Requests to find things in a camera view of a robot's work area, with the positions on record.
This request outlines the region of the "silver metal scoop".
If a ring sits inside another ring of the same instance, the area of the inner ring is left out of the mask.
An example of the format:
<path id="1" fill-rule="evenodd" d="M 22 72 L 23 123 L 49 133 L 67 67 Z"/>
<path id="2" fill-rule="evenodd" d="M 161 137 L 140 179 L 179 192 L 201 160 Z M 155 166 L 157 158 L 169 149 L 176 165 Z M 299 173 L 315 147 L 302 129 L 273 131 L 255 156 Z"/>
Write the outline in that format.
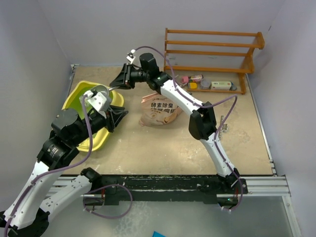
<path id="1" fill-rule="evenodd" d="M 97 85 L 90 90 L 86 91 L 79 100 L 83 99 L 85 106 L 93 107 L 97 112 L 105 112 L 112 102 L 110 93 L 117 89 L 116 87 L 106 87 L 103 85 Z"/>

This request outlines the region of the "pink cat litter bag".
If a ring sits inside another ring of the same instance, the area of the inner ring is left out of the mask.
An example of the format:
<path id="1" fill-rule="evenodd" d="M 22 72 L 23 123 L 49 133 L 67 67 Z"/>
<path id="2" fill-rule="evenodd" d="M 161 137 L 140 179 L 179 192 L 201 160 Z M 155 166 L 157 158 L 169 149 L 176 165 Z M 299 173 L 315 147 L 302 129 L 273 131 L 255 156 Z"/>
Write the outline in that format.
<path id="1" fill-rule="evenodd" d="M 175 102 L 158 93 L 142 97 L 141 108 L 141 126 L 169 124 L 182 113 L 182 109 Z"/>

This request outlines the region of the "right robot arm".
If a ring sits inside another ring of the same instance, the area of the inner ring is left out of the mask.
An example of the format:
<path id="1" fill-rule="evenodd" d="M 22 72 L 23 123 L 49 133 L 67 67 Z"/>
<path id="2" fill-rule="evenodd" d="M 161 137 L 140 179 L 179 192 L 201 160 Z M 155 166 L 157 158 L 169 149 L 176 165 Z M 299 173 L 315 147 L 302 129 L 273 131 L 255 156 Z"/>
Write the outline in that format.
<path id="1" fill-rule="evenodd" d="M 141 67 L 138 69 L 132 65 L 134 58 L 133 53 L 128 54 L 128 63 L 124 64 L 119 75 L 110 83 L 110 87 L 133 89 L 137 82 L 146 82 L 151 90 L 176 103 L 189 116 L 189 133 L 201 141 L 208 151 L 220 180 L 220 189 L 225 193 L 231 193 L 237 188 L 240 175 L 218 138 L 219 128 L 213 104 L 202 103 L 180 88 L 170 75 L 159 69 L 151 53 L 140 55 Z"/>

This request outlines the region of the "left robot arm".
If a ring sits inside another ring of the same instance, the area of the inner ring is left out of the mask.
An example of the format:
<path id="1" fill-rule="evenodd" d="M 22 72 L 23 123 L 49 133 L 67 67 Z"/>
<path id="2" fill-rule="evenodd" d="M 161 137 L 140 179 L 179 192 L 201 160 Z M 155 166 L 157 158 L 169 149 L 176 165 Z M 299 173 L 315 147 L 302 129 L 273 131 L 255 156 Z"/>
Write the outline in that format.
<path id="1" fill-rule="evenodd" d="M 81 171 L 72 183 L 51 197 L 47 193 L 79 154 L 78 145 L 106 128 L 117 127 L 128 111 L 110 106 L 105 115 L 95 109 L 84 111 L 84 119 L 73 108 L 63 109 L 51 124 L 52 130 L 40 150 L 34 169 L 18 198 L 6 211 L 0 213 L 0 225 L 6 237 L 40 237 L 50 221 L 78 196 L 101 190 L 102 176 L 92 168 Z"/>

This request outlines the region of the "green white box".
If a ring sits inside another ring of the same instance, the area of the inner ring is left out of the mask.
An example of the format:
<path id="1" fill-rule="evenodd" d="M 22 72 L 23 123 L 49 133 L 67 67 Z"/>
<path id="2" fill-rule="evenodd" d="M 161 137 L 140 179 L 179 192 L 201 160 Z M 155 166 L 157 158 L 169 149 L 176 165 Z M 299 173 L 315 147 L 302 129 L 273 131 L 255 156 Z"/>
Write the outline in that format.
<path id="1" fill-rule="evenodd" d="M 212 81 L 211 88 L 215 90 L 230 90 L 232 83 L 230 81 Z"/>

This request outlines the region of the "clear round jar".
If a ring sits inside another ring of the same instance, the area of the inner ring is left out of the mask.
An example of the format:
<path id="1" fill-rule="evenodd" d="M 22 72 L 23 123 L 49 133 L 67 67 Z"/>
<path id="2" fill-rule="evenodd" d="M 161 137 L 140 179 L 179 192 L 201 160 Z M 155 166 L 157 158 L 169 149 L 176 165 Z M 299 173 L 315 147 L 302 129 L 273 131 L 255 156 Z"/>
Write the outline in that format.
<path id="1" fill-rule="evenodd" d="M 208 79 L 202 79 L 200 81 L 201 89 L 209 89 L 211 87 L 211 81 Z"/>

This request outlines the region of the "orange wooden shelf rack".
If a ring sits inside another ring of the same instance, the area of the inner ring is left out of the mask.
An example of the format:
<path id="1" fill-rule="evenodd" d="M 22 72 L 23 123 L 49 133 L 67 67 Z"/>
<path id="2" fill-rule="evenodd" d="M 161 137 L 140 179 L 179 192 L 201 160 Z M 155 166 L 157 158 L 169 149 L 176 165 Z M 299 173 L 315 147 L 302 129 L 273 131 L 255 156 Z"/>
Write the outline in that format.
<path id="1" fill-rule="evenodd" d="M 241 42 L 223 42 L 223 41 L 201 41 L 201 40 L 175 40 L 171 39 L 170 35 L 189 35 L 189 36 L 216 36 L 216 37 L 249 37 L 253 38 L 250 43 Z M 171 45 L 179 46 L 201 46 L 201 47 L 218 47 L 222 50 L 192 50 L 192 49 L 172 49 Z M 244 95 L 246 93 L 245 77 L 247 74 L 252 74 L 255 71 L 253 63 L 253 54 L 256 49 L 262 50 L 265 47 L 265 40 L 261 32 L 257 33 L 241 33 L 241 32 L 219 32 L 219 31 L 198 31 L 198 30 L 176 30 L 165 29 L 164 35 L 164 56 L 172 54 L 189 55 L 189 56 L 221 56 L 221 57 L 240 57 L 243 59 L 241 65 L 237 67 L 228 66 L 188 66 L 188 65 L 168 65 L 164 60 L 163 69 L 169 71 L 192 71 L 192 72 L 208 72 L 208 73 L 232 73 L 238 76 L 240 90 L 237 94 Z"/>

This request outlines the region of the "grey ruler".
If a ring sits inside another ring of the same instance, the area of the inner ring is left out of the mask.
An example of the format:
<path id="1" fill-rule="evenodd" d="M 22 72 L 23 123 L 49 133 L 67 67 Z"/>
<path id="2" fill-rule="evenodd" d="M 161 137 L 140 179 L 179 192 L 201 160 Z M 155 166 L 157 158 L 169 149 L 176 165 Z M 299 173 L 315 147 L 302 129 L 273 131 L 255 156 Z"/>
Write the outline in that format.
<path id="1" fill-rule="evenodd" d="M 218 139 L 219 140 L 222 140 L 223 133 L 226 133 L 228 131 L 228 124 L 227 123 L 223 123 L 224 119 L 225 119 L 225 116 L 221 115 L 220 124 L 222 124 L 222 126 L 220 127 L 220 130 L 218 132 Z"/>

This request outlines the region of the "blue object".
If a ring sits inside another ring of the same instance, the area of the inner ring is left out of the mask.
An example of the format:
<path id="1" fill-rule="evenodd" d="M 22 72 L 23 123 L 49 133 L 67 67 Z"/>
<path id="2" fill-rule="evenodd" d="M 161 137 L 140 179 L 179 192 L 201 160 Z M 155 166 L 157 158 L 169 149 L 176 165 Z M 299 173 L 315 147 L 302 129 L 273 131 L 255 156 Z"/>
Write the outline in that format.
<path id="1" fill-rule="evenodd" d="M 160 234 L 159 232 L 154 231 L 152 237 L 165 237 L 165 236 Z"/>

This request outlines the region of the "black base frame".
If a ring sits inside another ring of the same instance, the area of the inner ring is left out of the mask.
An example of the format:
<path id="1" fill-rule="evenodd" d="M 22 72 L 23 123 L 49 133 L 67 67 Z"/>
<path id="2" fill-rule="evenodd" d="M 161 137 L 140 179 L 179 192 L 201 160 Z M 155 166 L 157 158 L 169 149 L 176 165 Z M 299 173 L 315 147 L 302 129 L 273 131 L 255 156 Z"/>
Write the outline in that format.
<path id="1" fill-rule="evenodd" d="M 248 193 L 246 180 L 230 175 L 96 175 L 82 172 L 92 179 L 92 193 L 104 194 L 105 205 L 121 201 L 203 202 L 237 205 L 240 195 Z"/>

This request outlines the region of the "aluminium rail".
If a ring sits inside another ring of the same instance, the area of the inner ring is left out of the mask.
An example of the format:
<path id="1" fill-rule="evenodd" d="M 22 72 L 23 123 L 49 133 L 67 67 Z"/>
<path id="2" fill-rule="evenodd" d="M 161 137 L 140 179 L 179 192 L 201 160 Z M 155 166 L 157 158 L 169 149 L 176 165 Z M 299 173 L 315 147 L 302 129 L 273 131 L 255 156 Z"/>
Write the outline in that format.
<path id="1" fill-rule="evenodd" d="M 284 176 L 245 177 L 248 194 L 258 197 L 290 196 L 290 189 Z"/>

